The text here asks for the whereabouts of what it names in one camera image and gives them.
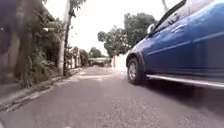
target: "car wheel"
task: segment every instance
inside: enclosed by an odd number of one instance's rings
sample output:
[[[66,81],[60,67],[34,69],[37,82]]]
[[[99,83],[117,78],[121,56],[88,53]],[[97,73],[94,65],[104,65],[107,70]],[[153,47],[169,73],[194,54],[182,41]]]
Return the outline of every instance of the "car wheel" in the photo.
[[[131,84],[140,85],[145,81],[144,72],[136,58],[129,61],[127,75]]]

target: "asphalt road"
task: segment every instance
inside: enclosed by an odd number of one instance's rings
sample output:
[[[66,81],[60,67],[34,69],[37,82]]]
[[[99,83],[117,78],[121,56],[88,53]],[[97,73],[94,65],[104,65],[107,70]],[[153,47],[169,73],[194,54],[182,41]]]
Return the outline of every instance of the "asphalt road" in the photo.
[[[133,86],[126,75],[92,67],[12,112],[6,128],[223,128],[223,90],[163,81]]]

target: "wheel arch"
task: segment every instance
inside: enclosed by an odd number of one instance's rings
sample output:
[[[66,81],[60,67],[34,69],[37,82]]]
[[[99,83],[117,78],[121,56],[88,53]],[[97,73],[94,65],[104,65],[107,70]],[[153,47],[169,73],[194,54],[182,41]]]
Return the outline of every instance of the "wheel arch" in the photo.
[[[139,62],[139,64],[141,65],[142,67],[142,70],[145,69],[145,65],[144,65],[144,60],[142,58],[142,56],[139,54],[139,53],[130,53],[128,56],[127,56],[127,59],[126,59],[126,67],[128,67],[128,63],[131,59],[133,58],[136,58],[137,61]]]

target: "sky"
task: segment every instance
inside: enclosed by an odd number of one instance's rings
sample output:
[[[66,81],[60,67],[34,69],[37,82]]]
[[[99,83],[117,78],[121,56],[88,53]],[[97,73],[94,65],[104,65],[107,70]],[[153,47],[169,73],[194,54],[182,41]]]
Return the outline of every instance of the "sky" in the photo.
[[[49,0],[46,7],[54,17],[63,19],[67,0]],[[180,0],[167,0],[172,7]],[[87,0],[72,19],[69,44],[89,52],[96,47],[107,55],[103,42],[97,40],[99,31],[110,31],[113,26],[123,28],[124,14],[144,12],[159,20],[164,14],[161,0]]]

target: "blue car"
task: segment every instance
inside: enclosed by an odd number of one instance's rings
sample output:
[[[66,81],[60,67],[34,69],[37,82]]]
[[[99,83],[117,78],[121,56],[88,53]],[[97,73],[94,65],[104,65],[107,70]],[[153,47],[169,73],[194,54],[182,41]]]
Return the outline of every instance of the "blue car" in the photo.
[[[128,80],[224,87],[224,0],[182,0],[133,47]]]

